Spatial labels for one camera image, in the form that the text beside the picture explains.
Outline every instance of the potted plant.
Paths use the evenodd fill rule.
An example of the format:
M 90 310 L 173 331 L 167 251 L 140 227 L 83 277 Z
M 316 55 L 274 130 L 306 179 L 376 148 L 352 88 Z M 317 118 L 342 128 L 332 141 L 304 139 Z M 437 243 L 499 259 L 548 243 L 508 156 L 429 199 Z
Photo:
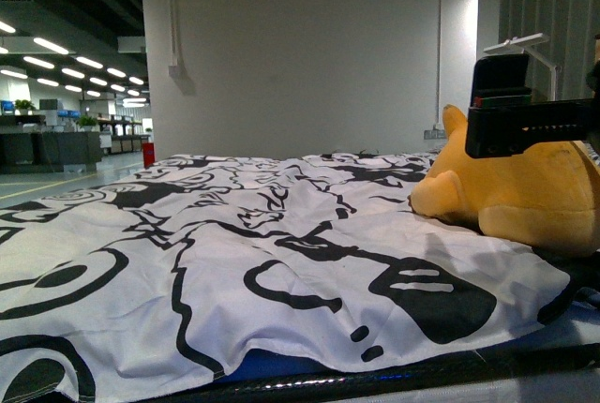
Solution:
M 15 110 L 19 110 L 20 115 L 27 115 L 30 111 L 36 110 L 37 108 L 30 100 L 21 99 L 15 100 Z
M 83 131 L 91 131 L 93 127 L 98 124 L 98 120 L 96 117 L 92 117 L 91 115 L 82 115 L 77 121 L 77 125 L 83 128 Z

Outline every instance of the curtain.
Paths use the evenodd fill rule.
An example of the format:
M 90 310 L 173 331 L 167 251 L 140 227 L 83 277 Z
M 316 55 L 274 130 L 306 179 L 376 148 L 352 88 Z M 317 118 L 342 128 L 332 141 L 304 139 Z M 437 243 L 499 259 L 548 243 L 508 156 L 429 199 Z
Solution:
M 540 32 L 550 41 L 533 48 L 561 67 L 558 99 L 591 97 L 585 75 L 594 64 L 600 0 L 501 0 L 500 42 Z M 533 58 L 528 85 L 536 100 L 548 99 L 550 72 Z

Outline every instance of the black and white patterned fabric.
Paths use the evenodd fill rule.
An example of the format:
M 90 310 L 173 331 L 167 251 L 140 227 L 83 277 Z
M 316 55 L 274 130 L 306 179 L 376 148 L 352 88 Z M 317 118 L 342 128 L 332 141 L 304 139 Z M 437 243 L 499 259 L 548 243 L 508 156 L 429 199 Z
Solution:
M 164 396 L 251 349 L 375 370 L 543 327 L 573 277 L 413 214 L 434 158 L 179 155 L 1 210 L 0 401 Z

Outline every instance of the plush ear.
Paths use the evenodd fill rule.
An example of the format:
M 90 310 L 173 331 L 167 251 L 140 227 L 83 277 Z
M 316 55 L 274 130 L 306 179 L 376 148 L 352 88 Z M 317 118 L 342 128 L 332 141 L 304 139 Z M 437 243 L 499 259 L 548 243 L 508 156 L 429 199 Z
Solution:
M 446 130 L 446 137 L 450 137 L 452 132 L 458 127 L 467 125 L 467 117 L 454 105 L 446 105 L 443 108 L 442 119 L 443 128 Z

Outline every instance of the yellow floor line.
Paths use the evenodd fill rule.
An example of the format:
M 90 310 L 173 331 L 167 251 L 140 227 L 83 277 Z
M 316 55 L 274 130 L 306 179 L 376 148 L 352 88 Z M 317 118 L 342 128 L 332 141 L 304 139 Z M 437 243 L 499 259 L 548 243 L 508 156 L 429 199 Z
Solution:
M 96 176 L 96 175 L 97 175 L 97 173 L 93 173 L 91 175 L 79 176 L 79 177 L 73 178 L 71 180 L 59 181 L 57 183 L 51 183 L 47 186 L 34 187 L 33 189 L 22 190 L 21 192 L 15 192 L 14 194 L 3 195 L 2 197 L 0 197 L 0 200 L 9 199 L 10 197 L 17 197 L 18 195 L 28 194 L 29 192 L 35 192 L 37 190 L 47 189 L 49 187 L 55 187 L 55 186 L 64 185 L 66 183 L 72 183 L 73 181 L 84 180 L 85 178 L 89 178 L 91 176 Z
M 0 183 L 1 186 L 29 186 L 29 185 L 46 185 L 48 183 L 56 183 L 55 181 L 23 181 L 21 183 Z
M 28 194 L 29 192 L 36 192 L 37 190 L 47 189 L 49 187 L 56 187 L 56 186 L 60 186 L 60 185 L 65 185 L 66 183 L 72 183 L 74 181 L 80 181 L 80 180 L 84 180 L 86 178 L 92 178 L 94 176 L 97 176 L 99 173 L 103 173 L 103 172 L 114 172 L 114 171 L 120 171 L 121 169 L 129 169 L 131 167 L 139 166 L 141 164 L 143 164 L 143 163 L 142 162 L 136 162 L 135 164 L 130 164 L 128 166 L 119 167 L 117 169 L 110 169 L 110 170 L 107 170 L 107 171 L 96 171 L 96 172 L 90 173 L 89 175 L 78 176 L 77 178 L 72 178 L 70 180 L 59 181 L 59 182 L 55 182 L 55 183 L 50 183 L 49 185 L 46 185 L 46 186 L 34 187 L 33 189 L 27 189 L 27 190 L 22 190 L 21 192 L 15 192 L 13 194 L 3 195 L 3 196 L 0 196 L 0 200 L 9 199 L 11 197 L 17 197 L 17 196 L 23 195 L 23 194 Z

